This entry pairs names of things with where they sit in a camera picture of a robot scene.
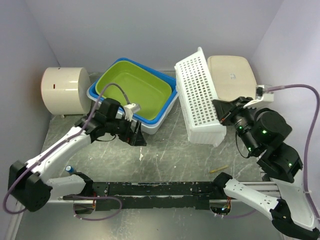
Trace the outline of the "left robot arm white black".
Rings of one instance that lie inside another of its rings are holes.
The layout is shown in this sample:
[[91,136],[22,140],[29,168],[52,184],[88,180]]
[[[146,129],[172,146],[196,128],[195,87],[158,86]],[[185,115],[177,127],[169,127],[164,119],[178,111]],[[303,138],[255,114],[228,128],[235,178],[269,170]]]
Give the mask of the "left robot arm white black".
[[133,115],[140,111],[140,105],[127,103],[122,107],[124,114],[117,118],[121,107],[117,100],[111,98],[95,103],[88,116],[82,117],[46,151],[25,163],[13,163],[9,168],[8,190],[2,202],[3,209],[12,213],[7,208],[9,196],[13,196],[30,212],[41,209],[53,198],[70,195],[75,199],[93,199],[93,180],[84,173],[75,172],[64,178],[52,178],[52,175],[75,153],[105,134],[118,137],[130,146],[146,146],[141,122],[137,121],[135,127],[132,127]]

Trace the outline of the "white perforated basket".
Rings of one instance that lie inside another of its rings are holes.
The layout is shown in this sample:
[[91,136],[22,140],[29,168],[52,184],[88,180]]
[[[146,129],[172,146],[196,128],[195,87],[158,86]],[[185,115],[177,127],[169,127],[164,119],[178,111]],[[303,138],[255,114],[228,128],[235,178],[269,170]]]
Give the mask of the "white perforated basket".
[[177,62],[174,69],[188,141],[219,146],[227,130],[220,124],[212,103],[218,95],[202,48]]

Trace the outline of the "large cream perforated basket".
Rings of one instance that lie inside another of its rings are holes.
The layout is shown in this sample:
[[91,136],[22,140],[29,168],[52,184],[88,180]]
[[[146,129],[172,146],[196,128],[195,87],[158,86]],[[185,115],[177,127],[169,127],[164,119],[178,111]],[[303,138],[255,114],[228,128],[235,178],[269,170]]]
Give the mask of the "large cream perforated basket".
[[241,56],[213,55],[207,66],[217,97],[233,101],[238,97],[256,97],[256,79],[248,60]]

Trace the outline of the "green plastic tub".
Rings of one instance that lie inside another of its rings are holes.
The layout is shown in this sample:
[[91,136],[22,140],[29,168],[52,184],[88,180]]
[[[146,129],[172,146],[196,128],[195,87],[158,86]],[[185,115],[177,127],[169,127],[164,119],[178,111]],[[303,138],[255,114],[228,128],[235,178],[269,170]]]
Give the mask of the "green plastic tub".
[[148,121],[158,116],[173,92],[166,81],[128,60],[117,61],[100,77],[96,93],[110,83],[119,85],[131,103],[139,104],[137,115]]

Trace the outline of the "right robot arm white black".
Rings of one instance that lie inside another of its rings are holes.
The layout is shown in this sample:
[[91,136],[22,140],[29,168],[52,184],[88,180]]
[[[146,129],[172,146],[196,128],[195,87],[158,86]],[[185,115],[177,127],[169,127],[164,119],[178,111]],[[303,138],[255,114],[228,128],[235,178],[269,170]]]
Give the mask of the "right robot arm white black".
[[228,196],[237,199],[266,216],[282,234],[299,240],[318,240],[320,225],[307,202],[298,176],[303,162],[298,152],[284,141],[292,128],[276,111],[267,107],[247,108],[251,97],[233,101],[214,99],[219,123],[233,126],[235,133],[248,150],[249,157],[257,157],[257,164],[276,183],[280,197],[272,197],[246,186],[227,173],[214,180],[212,193],[218,199]]

